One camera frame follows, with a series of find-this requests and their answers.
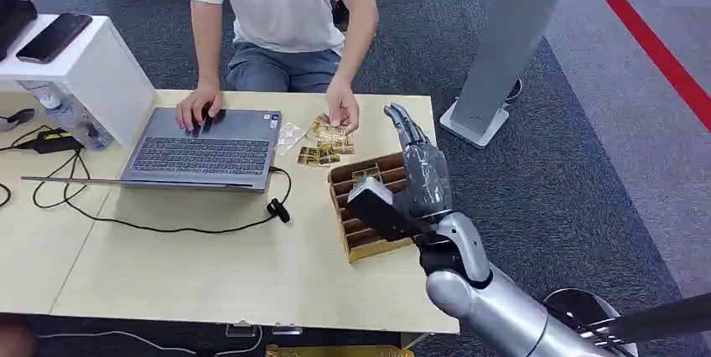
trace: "plastic bottle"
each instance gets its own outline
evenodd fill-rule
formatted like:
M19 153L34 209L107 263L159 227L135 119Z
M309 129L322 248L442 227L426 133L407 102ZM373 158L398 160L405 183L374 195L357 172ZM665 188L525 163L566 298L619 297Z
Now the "plastic bottle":
M20 83L39 100L49 119L70 132L84 147L100 150L111 143L113 137L106 128L78 100L65 95L53 82Z

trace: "silver display stand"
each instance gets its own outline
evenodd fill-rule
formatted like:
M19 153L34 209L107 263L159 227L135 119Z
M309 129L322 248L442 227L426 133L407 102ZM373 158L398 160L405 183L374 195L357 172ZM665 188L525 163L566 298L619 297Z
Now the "silver display stand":
M485 147L509 113L502 105L538 46L558 0L496 0L459 99L439 122Z

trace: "black smartphone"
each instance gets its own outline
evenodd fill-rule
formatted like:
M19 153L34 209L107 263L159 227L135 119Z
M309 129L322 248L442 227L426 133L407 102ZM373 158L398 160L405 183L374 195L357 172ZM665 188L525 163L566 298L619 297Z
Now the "black smartphone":
M18 51L18 60L48 64L91 23L91 16L62 13Z

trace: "person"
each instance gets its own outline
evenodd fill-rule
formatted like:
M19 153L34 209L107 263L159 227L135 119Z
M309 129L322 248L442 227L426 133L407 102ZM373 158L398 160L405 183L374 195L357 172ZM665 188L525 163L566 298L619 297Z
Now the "person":
M17 325L0 324L0 357L32 357L34 336Z
M375 34L376 0L342 0L349 10L346 36L334 26L330 0L230 0L236 15L235 55L226 83L239 91L325 92L331 125L358 127L352 81ZM194 129L203 107L222 106L218 77L223 0L190 0L198 85L178 104L175 121Z

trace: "silver robotic arm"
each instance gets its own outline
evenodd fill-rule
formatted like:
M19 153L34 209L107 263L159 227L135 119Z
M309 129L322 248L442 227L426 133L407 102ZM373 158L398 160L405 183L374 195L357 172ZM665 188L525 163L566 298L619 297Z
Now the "silver robotic arm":
M489 262L474 224L453 210L444 155L404 108L391 104L384 111L400 137L407 188L387 194L384 185L367 178L351 191L348 205L388 240L398 233L415 239L432 303L504 356L614 356L548 314Z

